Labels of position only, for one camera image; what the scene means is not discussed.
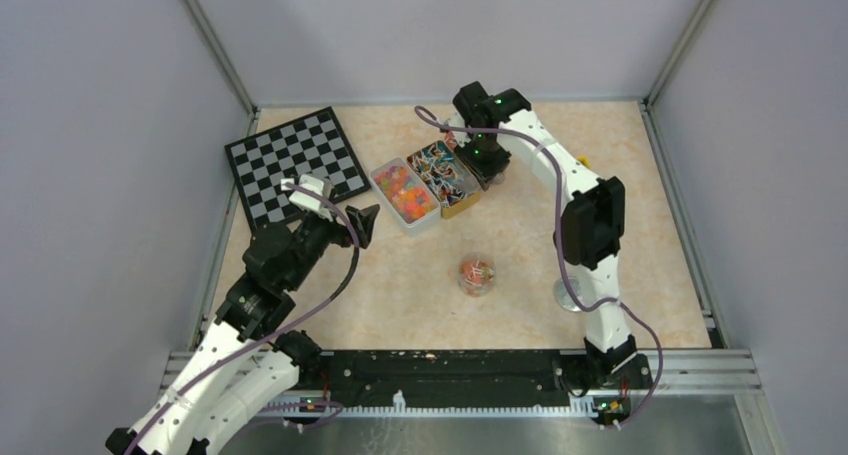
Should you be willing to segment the white candy tin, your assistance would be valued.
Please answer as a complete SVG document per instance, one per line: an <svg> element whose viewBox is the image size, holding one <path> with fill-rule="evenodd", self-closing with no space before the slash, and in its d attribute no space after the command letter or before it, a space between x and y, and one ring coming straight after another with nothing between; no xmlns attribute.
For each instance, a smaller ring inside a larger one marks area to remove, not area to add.
<svg viewBox="0 0 848 455"><path fill-rule="evenodd" d="M418 236L440 219L438 199L404 159L395 157L371 170L368 180L406 235Z"/></svg>

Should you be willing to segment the clear plastic jar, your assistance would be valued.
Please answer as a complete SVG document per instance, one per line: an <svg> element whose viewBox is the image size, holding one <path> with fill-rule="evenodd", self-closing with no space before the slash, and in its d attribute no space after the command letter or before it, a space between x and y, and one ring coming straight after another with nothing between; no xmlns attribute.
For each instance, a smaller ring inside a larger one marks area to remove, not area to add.
<svg viewBox="0 0 848 455"><path fill-rule="evenodd" d="M465 255L457 268L457 283L460 290L468 296L480 297L494 286L496 265L485 254L472 252Z"/></svg>

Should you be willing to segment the silver jar lid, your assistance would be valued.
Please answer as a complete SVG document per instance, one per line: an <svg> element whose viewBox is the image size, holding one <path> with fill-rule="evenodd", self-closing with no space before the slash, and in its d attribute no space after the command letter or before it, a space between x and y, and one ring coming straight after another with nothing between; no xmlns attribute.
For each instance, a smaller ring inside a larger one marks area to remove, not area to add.
<svg viewBox="0 0 848 455"><path fill-rule="evenodd" d="M576 277L569 276L568 283L572 288L572 291L577 295L577 298L580 302L583 302L580 296L580 284L579 280ZM563 280L557 280L553 285L553 294L557 303L566 311L579 313L581 309L574 302L571 297L571 293L566 288L566 284Z"/></svg>

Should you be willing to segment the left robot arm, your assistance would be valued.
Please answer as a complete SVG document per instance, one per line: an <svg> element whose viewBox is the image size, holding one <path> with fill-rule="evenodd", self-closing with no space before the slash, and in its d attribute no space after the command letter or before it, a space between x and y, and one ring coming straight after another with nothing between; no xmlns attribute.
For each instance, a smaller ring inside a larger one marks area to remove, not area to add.
<svg viewBox="0 0 848 455"><path fill-rule="evenodd" d="M350 283L373 237L379 205L305 215L253 232L245 271L227 292L189 362L151 410L105 442L112 454L217 454L277 395L319 379L320 347L284 321L291 297L330 245L353 250L337 290Z"/></svg>

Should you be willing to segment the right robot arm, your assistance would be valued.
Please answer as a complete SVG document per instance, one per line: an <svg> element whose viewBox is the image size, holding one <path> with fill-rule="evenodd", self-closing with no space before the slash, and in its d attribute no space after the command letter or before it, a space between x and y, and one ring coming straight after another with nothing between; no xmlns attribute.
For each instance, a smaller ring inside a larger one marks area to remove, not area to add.
<svg viewBox="0 0 848 455"><path fill-rule="evenodd" d="M490 95L479 82L453 97L448 119L458 158L487 189L512 161L521 161L553 191L557 210L553 241L563 264L568 298L586 315L586 372L612 387L627 372L636 341L620 307L620 240L625 187L581 163L550 133L517 90Z"/></svg>

